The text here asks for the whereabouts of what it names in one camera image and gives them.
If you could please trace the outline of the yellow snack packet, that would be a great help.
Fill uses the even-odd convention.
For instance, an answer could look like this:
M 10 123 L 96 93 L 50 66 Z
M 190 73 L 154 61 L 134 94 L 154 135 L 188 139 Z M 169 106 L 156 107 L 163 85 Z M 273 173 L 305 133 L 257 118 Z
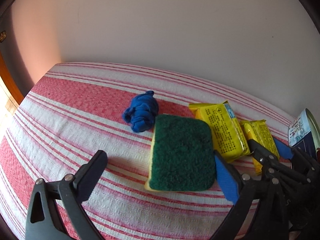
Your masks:
M 206 122 L 212 132 L 213 148 L 227 163 L 250 155 L 249 146 L 228 101 L 223 103 L 191 103 L 189 110 L 195 119 Z
M 279 160 L 280 155 L 278 153 L 276 144 L 272 137 L 270 130 L 266 124 L 266 120 L 240 121 L 240 126 L 247 140 L 253 139 L 258 142 Z

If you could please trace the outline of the green scourer sponge back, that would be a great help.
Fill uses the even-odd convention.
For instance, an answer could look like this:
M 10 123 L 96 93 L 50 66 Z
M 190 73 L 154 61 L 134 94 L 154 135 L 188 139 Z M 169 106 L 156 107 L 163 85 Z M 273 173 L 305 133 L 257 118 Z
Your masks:
M 215 181 L 210 127 L 202 120 L 156 117 L 145 189 L 156 192 L 206 191 Z

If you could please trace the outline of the blue cloth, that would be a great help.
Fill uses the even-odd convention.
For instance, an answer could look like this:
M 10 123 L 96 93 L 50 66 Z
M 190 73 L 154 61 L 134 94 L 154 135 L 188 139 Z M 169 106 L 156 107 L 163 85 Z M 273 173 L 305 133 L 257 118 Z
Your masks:
M 130 125 L 133 132 L 145 132 L 155 125 L 159 105 L 153 95 L 154 91 L 150 90 L 135 96 L 122 114 L 123 120 Z

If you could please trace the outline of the blue round cookie tin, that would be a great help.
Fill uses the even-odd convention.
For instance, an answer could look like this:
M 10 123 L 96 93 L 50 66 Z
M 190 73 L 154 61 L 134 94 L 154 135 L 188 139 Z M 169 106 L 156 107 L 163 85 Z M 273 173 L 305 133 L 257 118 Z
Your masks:
M 319 162 L 319 125 L 309 109 L 289 125 L 288 139 L 291 147 L 301 148 Z

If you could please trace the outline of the red white striped bedsheet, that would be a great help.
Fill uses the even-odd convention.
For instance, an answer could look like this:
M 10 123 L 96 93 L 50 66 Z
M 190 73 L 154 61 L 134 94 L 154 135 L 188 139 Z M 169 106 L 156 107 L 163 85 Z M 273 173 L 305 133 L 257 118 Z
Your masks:
M 18 239 L 35 180 L 75 173 L 98 150 L 108 166 L 84 209 L 106 239 L 209 239 L 232 204 L 217 185 L 204 192 L 149 192 L 152 132 L 121 115 L 152 90 L 165 114 L 191 117 L 190 103 L 228 101 L 240 120 L 266 120 L 287 141 L 293 117 L 228 86 L 168 70 L 118 63 L 60 63 L 32 88 L 1 140 L 1 215 Z

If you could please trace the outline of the wooden door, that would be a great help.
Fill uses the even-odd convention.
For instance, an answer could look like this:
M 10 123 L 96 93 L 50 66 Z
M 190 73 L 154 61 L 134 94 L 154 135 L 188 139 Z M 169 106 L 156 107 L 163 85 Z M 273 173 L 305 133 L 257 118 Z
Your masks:
M 5 86 L 7 87 L 8 91 L 12 95 L 12 97 L 15 99 L 17 104 L 20 105 L 24 99 L 24 96 L 22 95 L 21 91 L 19 90 L 15 81 L 13 80 L 12 75 L 10 74 L 10 72 L 4 62 L 2 54 L 0 54 L 0 65 L 1 65 L 1 67 L 0 67 L 1 78 L 2 78 Z

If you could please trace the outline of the door latch plate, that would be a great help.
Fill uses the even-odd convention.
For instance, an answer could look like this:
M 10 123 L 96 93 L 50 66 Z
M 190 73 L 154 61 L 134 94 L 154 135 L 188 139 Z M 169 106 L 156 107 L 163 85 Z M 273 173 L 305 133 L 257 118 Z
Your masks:
M 6 31 L 1 31 L 0 32 L 0 42 L 2 43 L 6 38 L 7 38 Z

